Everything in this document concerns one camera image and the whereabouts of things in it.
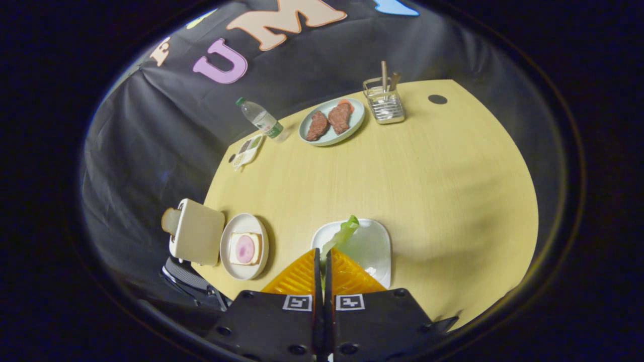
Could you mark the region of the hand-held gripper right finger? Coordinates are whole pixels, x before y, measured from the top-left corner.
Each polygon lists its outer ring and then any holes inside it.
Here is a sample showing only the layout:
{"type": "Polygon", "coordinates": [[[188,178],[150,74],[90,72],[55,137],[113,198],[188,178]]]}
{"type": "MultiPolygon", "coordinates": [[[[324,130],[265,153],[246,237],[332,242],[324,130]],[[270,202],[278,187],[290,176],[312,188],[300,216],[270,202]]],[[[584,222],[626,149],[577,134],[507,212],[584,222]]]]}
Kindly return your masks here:
{"type": "Polygon", "coordinates": [[[415,360],[459,319],[431,319],[409,290],[385,288],[336,248],[325,261],[324,298],[324,356],[330,361],[415,360]]]}

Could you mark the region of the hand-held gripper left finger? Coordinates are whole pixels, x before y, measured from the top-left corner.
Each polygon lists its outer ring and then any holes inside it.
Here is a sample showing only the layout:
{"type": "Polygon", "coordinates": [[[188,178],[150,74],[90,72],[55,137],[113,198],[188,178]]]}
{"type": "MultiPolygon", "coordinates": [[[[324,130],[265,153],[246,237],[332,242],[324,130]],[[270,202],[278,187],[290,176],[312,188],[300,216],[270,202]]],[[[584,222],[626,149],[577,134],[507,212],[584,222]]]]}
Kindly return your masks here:
{"type": "Polygon", "coordinates": [[[319,250],[304,253],[264,289],[239,292],[205,339],[235,360],[315,361],[324,351],[319,250]]]}

